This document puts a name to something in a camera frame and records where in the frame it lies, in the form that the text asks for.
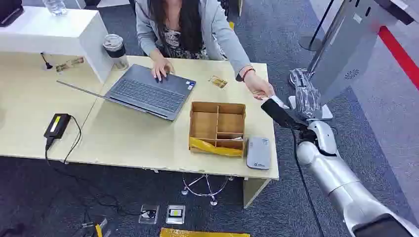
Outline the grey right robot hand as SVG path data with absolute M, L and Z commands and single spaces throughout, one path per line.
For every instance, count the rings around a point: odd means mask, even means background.
M 292 110 L 284 109 L 272 98 L 265 100 L 261 109 L 281 127 L 298 131 L 304 131 L 308 128 L 307 123 L 296 117 Z

